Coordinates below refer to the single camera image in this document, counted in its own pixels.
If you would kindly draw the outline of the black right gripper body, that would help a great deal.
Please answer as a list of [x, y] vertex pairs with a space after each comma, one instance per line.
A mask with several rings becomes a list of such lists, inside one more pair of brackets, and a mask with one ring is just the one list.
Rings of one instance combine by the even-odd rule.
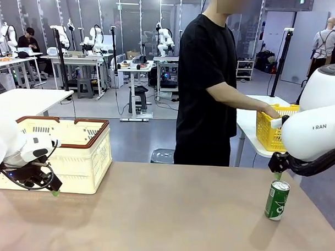
[[274, 152], [270, 161], [268, 163], [268, 167], [272, 173], [282, 173], [287, 170], [289, 167], [288, 163], [289, 154], [287, 152]]

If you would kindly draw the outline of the person's right hand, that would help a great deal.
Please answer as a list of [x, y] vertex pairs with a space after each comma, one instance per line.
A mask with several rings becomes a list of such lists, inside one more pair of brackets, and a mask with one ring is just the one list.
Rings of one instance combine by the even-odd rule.
[[269, 104], [266, 104], [262, 111], [272, 119], [278, 119], [281, 117], [279, 113]]

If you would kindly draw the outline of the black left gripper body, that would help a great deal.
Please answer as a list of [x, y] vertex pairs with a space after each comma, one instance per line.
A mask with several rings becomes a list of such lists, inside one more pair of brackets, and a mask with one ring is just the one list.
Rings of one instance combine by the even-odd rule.
[[12, 171], [1, 170], [7, 179], [24, 189], [54, 190], [52, 183], [54, 181], [53, 169], [48, 163], [28, 163], [24, 167]]

